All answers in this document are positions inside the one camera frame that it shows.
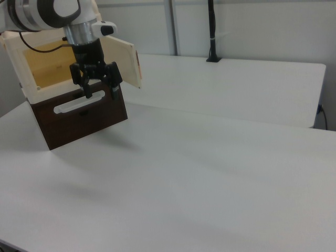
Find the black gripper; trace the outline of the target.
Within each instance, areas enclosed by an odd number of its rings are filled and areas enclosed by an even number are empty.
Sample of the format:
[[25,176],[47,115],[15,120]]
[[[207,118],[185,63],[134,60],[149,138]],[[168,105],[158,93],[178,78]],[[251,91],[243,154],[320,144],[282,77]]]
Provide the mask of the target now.
[[69,66],[72,81],[80,86],[86,98],[92,97],[89,80],[103,79],[110,89],[112,99],[117,100],[123,79],[116,62],[106,65],[100,39],[71,47],[76,59],[76,62]]

